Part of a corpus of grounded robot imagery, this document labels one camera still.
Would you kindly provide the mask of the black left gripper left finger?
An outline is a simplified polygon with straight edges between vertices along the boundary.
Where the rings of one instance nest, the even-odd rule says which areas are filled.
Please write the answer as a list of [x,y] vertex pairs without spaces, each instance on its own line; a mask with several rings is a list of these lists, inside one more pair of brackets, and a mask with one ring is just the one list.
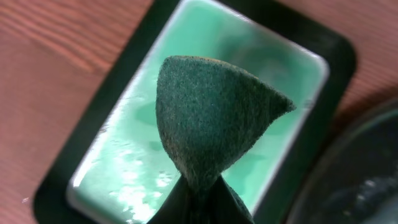
[[165,202],[147,224],[189,224],[190,188],[180,176]]

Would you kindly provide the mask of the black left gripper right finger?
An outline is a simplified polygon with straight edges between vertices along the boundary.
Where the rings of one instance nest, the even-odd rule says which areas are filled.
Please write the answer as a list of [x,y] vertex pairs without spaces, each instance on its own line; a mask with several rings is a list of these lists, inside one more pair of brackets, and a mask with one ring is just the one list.
[[206,202],[208,223],[254,224],[254,220],[239,195],[219,176],[212,185]]

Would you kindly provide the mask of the green and yellow sponge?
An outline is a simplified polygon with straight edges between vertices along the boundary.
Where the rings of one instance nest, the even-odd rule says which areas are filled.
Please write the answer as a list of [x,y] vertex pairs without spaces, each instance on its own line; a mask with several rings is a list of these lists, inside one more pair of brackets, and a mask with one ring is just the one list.
[[175,55],[159,71],[160,139],[194,192],[210,189],[276,119],[294,109],[288,97],[224,61]]

